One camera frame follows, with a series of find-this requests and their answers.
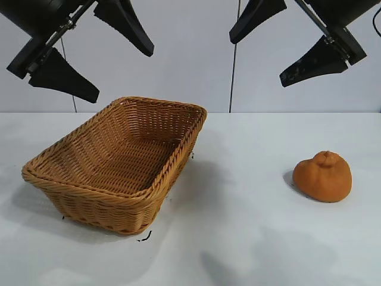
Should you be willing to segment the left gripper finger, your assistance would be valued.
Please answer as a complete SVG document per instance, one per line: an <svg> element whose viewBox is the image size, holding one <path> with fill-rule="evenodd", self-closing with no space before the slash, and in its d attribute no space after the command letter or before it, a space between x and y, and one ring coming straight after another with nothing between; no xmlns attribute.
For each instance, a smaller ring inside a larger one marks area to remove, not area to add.
<svg viewBox="0 0 381 286"><path fill-rule="evenodd" d="M154 44L143 29L130 0L98 1L94 15L122 34L141 53L153 55Z"/></svg>

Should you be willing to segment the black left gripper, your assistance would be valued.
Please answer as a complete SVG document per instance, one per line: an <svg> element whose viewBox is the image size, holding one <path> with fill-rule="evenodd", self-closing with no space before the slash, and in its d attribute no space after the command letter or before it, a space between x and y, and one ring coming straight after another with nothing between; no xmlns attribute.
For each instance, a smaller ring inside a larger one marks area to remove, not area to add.
<svg viewBox="0 0 381 286"><path fill-rule="evenodd" d="M1 14L31 39L8 65L20 79L30 74L29 84L53 89L96 103L99 89L75 71L56 48L65 32L73 29L93 1L1 1Z"/></svg>

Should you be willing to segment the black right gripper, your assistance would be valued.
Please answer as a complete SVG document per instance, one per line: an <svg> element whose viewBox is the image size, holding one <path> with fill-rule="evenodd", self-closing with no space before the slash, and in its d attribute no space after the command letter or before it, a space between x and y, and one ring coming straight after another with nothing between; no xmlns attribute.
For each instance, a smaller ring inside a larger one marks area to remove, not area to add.
<svg viewBox="0 0 381 286"><path fill-rule="evenodd" d="M296 1L323 32L323 36L299 60L279 75L285 88L303 80L342 73L346 61L354 65L367 56L347 26L372 9L374 0ZM231 43L239 43L261 23L287 9L284 0L249 0L229 32Z"/></svg>

